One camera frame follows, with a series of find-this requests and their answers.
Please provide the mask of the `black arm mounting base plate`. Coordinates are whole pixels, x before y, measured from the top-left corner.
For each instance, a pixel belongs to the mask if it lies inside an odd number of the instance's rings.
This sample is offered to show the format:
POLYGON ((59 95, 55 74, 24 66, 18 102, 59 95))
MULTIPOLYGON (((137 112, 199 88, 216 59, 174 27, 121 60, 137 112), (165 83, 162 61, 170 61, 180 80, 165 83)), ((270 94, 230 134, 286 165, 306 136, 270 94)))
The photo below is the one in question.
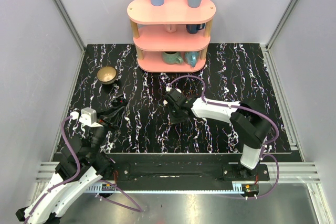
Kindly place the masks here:
POLYGON ((111 153, 120 180, 131 177, 209 176, 226 181, 270 180, 266 165, 248 170, 240 164, 240 154, 131 154, 111 153))

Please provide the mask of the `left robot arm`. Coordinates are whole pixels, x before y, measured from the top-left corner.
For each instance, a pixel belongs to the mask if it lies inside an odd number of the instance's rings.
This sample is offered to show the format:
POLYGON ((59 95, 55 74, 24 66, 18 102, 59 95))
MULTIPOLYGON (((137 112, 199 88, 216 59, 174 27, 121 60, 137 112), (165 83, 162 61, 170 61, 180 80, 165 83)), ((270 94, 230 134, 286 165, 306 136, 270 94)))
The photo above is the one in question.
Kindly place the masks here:
POLYGON ((103 151, 108 132, 117 130, 126 107, 126 100, 113 102, 101 112, 86 107, 80 112, 74 111, 66 117, 61 126, 69 120, 78 120, 91 128, 87 138, 66 137, 62 132, 65 147, 62 159, 55 168, 48 185, 29 206, 16 211, 16 217, 22 223, 59 223, 72 203, 91 185, 99 180, 113 176, 115 162, 103 151))

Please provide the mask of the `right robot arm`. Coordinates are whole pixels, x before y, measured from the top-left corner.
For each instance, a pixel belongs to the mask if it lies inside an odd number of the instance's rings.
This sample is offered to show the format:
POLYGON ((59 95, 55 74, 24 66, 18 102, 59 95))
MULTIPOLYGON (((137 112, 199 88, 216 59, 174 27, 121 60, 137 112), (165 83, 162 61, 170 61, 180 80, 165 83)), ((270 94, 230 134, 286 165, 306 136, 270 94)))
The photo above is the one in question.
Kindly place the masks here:
POLYGON ((272 125, 252 102, 224 102, 206 98, 187 98, 180 89, 167 88, 164 104, 170 122, 178 124, 189 118, 212 119, 231 125, 243 145, 239 176, 250 180, 257 174, 262 146, 272 125))

